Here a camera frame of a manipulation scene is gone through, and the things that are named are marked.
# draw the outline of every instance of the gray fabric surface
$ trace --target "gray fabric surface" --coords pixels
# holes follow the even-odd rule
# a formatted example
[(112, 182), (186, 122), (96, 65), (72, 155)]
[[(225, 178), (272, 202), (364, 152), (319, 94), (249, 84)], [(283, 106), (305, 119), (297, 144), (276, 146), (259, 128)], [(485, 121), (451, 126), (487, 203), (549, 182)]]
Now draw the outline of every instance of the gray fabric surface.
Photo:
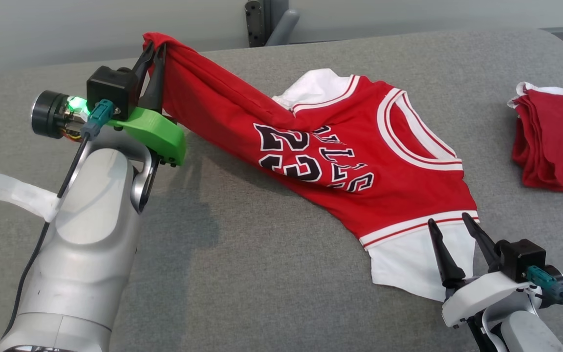
[[(423, 33), (206, 53), (268, 95), (309, 69), (405, 89), (463, 159), (482, 225), (529, 238), (563, 271), (563, 194), (526, 189), (510, 160), (518, 82), (563, 87), (563, 43), (541, 31)], [(135, 60), (107, 63), (131, 66)], [(31, 132), (44, 89), (84, 94), (99, 63), (0, 74), (0, 172), (56, 191), (75, 147)], [(323, 209), (194, 134), (181, 169), (163, 167), (121, 299), (114, 351), (471, 352), (440, 303), (371, 283), (369, 257)], [(0, 203), (0, 334), (41, 220)], [(476, 257), (476, 271), (485, 263)], [(563, 307), (541, 315), (563, 342)]]

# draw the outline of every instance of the white jersey trim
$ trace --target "white jersey trim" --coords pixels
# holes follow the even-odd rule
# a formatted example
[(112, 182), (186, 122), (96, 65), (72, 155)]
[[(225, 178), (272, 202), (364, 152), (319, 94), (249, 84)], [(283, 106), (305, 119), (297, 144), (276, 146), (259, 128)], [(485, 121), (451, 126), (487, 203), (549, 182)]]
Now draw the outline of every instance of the white jersey trim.
[[(435, 158), (425, 158), (414, 154), (397, 138), (390, 122), (390, 110), (394, 106), (402, 110), (418, 142)], [(393, 88), (384, 96), (377, 109), (377, 127), (390, 149), (406, 162), (430, 170), (462, 170), (462, 160), (455, 157), (455, 152), (431, 132), (411, 108), (407, 100), (407, 92)]]
[(479, 216), (475, 210), (457, 210), (451, 212), (442, 212), (438, 214), (431, 214), (428, 216), (422, 216), (420, 218), (395, 223), (394, 225), (386, 226), (383, 229), (373, 231), (366, 234), (360, 238), (360, 243), (364, 246), (365, 250), (369, 250), (381, 243), (386, 241), (391, 241), (392, 239), (399, 238), (400, 236), (405, 236), (419, 230), (424, 230), (427, 228), (427, 222), (429, 219), (435, 220), (438, 226), (451, 225), (455, 223), (462, 223), (462, 213), (467, 212), (471, 215), (475, 221), (479, 221)]
[[(472, 277), (475, 239), (466, 225), (440, 222), (438, 226), (456, 265), (462, 268), (466, 278)], [(371, 245), (367, 251), (371, 258), (373, 283), (399, 287), (411, 294), (444, 302), (445, 290), (427, 226), (418, 227), (405, 236), (395, 236), (391, 241)]]
[(306, 72), (290, 88), (273, 100), (297, 113), (305, 109), (328, 107), (353, 94), (360, 76), (340, 77), (329, 68)]
[(516, 104), (514, 102), (514, 100), (518, 99), (521, 96), (527, 95), (528, 90), (535, 90), (535, 91), (539, 91), (541, 93), (549, 93), (549, 94), (554, 94), (554, 95), (563, 95), (563, 88), (560, 88), (560, 87), (536, 87), (529, 82), (520, 82), (516, 86), (516, 94), (518, 94), (518, 96), (514, 96), (514, 98), (512, 98), (512, 100), (507, 102), (507, 106), (511, 107), (513, 109), (515, 107), (517, 107), (518, 104)]

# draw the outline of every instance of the white tape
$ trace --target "white tape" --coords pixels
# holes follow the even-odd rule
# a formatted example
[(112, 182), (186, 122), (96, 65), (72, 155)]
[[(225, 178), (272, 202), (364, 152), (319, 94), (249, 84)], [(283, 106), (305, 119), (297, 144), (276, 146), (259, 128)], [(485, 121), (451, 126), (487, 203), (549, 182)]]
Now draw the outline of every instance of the white tape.
[(45, 189), (0, 174), (0, 200), (20, 206), (47, 222), (56, 217), (60, 199)]

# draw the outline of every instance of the folded red clothing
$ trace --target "folded red clothing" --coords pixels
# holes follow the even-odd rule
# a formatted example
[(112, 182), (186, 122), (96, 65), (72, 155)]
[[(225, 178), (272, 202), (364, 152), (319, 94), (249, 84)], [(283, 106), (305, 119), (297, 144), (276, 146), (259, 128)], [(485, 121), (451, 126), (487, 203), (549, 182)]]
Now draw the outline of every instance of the folded red clothing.
[(529, 187), (563, 191), (563, 88), (521, 82), (508, 105), (519, 114), (512, 158)]

